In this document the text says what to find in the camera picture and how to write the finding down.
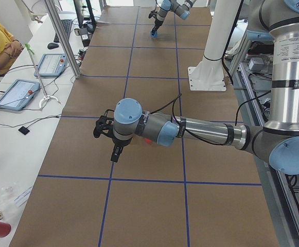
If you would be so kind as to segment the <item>black monitor stand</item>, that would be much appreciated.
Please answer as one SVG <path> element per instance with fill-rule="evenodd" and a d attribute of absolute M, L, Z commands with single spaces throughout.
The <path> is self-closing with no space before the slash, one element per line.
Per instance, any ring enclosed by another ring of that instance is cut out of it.
<path fill-rule="evenodd" d="M 85 28 L 89 33 L 94 33 L 97 23 L 93 15 L 92 5 L 90 0 L 73 0 L 78 26 Z"/>

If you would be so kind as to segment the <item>grey power adapter box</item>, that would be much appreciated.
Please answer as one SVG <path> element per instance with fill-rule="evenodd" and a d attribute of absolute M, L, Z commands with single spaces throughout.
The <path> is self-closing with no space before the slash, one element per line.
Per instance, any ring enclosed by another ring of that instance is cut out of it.
<path fill-rule="evenodd" d="M 260 57 L 252 57 L 249 61 L 249 70 L 252 72 L 259 72 L 265 66 L 265 63 Z"/>

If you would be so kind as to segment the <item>small black square pad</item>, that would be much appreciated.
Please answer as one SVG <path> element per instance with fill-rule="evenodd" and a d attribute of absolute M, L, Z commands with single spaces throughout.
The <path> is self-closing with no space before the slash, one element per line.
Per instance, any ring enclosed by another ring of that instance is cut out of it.
<path fill-rule="evenodd" d="M 22 133 L 23 135 L 27 135 L 27 134 L 30 132 L 30 130 L 29 130 L 27 127 L 25 127 L 25 126 L 21 126 L 21 127 L 18 129 L 18 131 L 19 131 L 20 133 Z"/>

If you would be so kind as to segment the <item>blue teach pendant tablet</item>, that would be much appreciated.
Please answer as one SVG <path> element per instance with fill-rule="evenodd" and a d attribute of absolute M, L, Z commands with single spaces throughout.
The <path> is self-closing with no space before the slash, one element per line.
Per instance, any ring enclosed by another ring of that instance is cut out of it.
<path fill-rule="evenodd" d="M 0 97 L 0 109 L 20 111 L 40 89 L 40 83 L 18 79 Z"/>
<path fill-rule="evenodd" d="M 38 69 L 42 78 L 53 78 L 63 73 L 67 65 L 65 54 L 43 54 Z"/>

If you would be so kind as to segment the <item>white central pedestal column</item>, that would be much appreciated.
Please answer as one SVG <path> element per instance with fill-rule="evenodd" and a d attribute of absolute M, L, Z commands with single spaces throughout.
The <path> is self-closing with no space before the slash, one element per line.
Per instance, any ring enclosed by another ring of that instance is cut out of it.
<path fill-rule="evenodd" d="M 242 4 L 242 0 L 217 1 L 203 59 L 196 67 L 188 68 L 190 90 L 226 91 L 222 59 Z"/>

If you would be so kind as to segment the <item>blue cube block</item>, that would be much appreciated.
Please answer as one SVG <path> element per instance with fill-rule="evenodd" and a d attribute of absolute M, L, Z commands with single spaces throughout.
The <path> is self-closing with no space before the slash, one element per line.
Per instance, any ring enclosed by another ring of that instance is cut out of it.
<path fill-rule="evenodd" d="M 151 35 L 151 37 L 156 38 L 157 37 L 157 30 L 151 30 L 150 35 Z"/>

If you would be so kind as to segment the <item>aluminium frame post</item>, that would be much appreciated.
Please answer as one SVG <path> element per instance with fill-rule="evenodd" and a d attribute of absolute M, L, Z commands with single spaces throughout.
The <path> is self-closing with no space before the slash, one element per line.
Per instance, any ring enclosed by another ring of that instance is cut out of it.
<path fill-rule="evenodd" d="M 65 55 L 68 59 L 68 62 L 70 64 L 70 67 L 73 71 L 73 74 L 75 76 L 75 78 L 79 78 L 80 77 L 80 69 L 79 66 L 76 62 L 74 53 L 72 51 L 72 48 L 69 44 L 69 39 L 67 38 L 67 35 L 64 31 L 64 28 L 62 26 L 59 14 L 56 10 L 56 7 L 54 5 L 54 1 L 52 0 L 44 0 L 46 9 L 48 11 L 48 15 L 50 17 L 50 20 L 52 22 L 52 25 L 54 27 L 54 30 L 56 31 L 56 34 L 58 35 L 60 44 L 63 48 L 63 51 L 65 52 Z"/>

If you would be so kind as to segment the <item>far blue teach pendant tablet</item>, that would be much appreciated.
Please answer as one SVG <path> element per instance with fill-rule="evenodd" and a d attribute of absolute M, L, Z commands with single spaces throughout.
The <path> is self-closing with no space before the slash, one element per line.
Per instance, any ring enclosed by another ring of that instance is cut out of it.
<path fill-rule="evenodd" d="M 63 73 L 67 65 L 65 54 L 43 54 L 38 69 L 42 78 L 53 78 Z"/>

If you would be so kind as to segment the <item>silver rod white stand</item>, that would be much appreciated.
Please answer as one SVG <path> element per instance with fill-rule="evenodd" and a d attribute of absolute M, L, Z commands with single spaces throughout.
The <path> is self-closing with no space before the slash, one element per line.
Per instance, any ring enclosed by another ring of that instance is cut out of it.
<path fill-rule="evenodd" d="M 42 81 L 42 78 L 40 76 L 40 72 L 39 72 L 38 66 L 36 65 L 36 63 L 34 61 L 34 58 L 33 58 L 34 52 L 30 48 L 30 45 L 28 43 L 25 43 L 25 47 L 26 47 L 26 49 L 27 49 L 27 51 L 29 53 L 30 59 L 31 59 L 31 61 L 33 63 L 33 66 L 34 66 L 34 69 L 35 69 L 35 73 L 38 76 L 38 80 L 39 80 L 41 89 L 42 89 L 43 94 L 44 94 L 44 97 L 39 102 L 39 109 L 43 110 L 44 104 L 46 102 L 49 102 L 50 100 L 56 100 L 60 104 L 61 102 L 60 102 L 60 100 L 56 96 L 47 94 L 45 86 L 44 86 L 43 81 Z"/>

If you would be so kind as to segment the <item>near blue teach pendant tablet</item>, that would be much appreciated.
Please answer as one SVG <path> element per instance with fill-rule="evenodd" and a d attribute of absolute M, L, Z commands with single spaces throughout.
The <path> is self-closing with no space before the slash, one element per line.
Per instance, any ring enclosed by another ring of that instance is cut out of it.
<path fill-rule="evenodd" d="M 18 79 L 0 97 L 0 109 L 20 111 L 40 89 L 40 83 Z"/>

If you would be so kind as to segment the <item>black computer mouse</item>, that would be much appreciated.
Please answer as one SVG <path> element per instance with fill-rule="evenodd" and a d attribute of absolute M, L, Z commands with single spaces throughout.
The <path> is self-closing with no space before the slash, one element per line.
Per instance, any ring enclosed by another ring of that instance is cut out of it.
<path fill-rule="evenodd" d="M 58 47 L 59 47 L 59 44 L 57 44 L 57 43 L 51 42 L 51 43 L 47 44 L 48 49 L 55 49 L 55 48 L 58 48 Z"/>

